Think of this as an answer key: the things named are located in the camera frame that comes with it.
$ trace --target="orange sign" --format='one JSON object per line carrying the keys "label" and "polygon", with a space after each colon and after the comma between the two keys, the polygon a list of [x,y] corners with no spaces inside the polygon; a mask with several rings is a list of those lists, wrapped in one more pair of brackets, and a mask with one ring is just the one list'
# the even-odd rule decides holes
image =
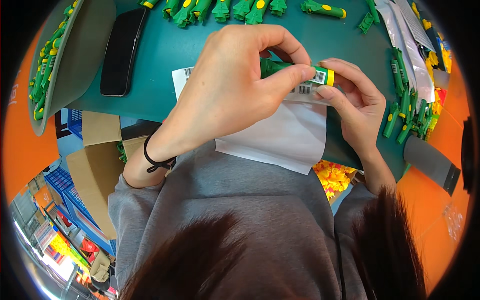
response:
{"label": "orange sign", "polygon": [[36,136],[28,115],[28,76],[32,58],[37,55],[34,51],[42,29],[37,32],[24,56],[6,108],[1,167],[7,204],[35,175],[59,158],[55,118],[47,121],[42,136]]}

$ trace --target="person's left hand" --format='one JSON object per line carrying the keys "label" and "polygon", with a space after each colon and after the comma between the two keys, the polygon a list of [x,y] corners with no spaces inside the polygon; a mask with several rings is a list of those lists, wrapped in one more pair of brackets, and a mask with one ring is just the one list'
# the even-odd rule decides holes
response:
{"label": "person's left hand", "polygon": [[[296,64],[260,79],[259,58],[268,56],[267,50],[282,59],[287,54]],[[153,160],[163,161],[248,128],[273,115],[296,85],[314,75],[307,51],[285,28],[225,26],[208,37],[176,106],[147,151]],[[166,142],[168,150],[162,146]]]}

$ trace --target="black hair tie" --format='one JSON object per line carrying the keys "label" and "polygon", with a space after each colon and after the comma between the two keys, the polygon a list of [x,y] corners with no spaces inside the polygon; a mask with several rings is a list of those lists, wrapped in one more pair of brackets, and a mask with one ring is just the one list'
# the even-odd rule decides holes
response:
{"label": "black hair tie", "polygon": [[158,168],[162,167],[162,168],[165,168],[167,170],[171,170],[173,169],[173,167],[175,166],[175,164],[177,163],[177,160],[176,160],[176,156],[170,158],[170,159],[167,159],[165,161],[161,161],[161,162],[156,162],[154,161],[153,159],[151,159],[148,154],[147,154],[147,144],[148,144],[148,141],[150,140],[150,138],[152,137],[152,135],[156,132],[156,129],[155,131],[153,131],[153,133],[151,135],[149,135],[147,137],[147,139],[145,140],[145,143],[144,143],[144,155],[145,155],[145,158],[147,159],[147,161],[149,163],[152,164],[151,167],[149,167],[147,169],[147,173],[153,173],[155,172]]}

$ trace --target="black phone screen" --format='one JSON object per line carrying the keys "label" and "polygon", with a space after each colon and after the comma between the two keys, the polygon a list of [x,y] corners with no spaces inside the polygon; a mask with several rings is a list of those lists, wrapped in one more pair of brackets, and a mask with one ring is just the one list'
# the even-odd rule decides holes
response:
{"label": "black phone screen", "polygon": [[145,20],[146,8],[118,15],[113,24],[103,62],[100,93],[124,96],[130,90],[133,61]]}

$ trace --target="fingernail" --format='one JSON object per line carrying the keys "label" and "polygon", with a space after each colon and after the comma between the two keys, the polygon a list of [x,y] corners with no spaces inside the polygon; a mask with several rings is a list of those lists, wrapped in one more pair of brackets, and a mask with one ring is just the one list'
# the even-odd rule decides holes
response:
{"label": "fingernail", "polygon": [[330,100],[335,96],[335,93],[330,89],[328,85],[321,85],[315,90],[323,98]]}
{"label": "fingernail", "polygon": [[303,70],[301,70],[301,80],[309,80],[312,79],[315,76],[315,68],[314,67],[308,67]]}

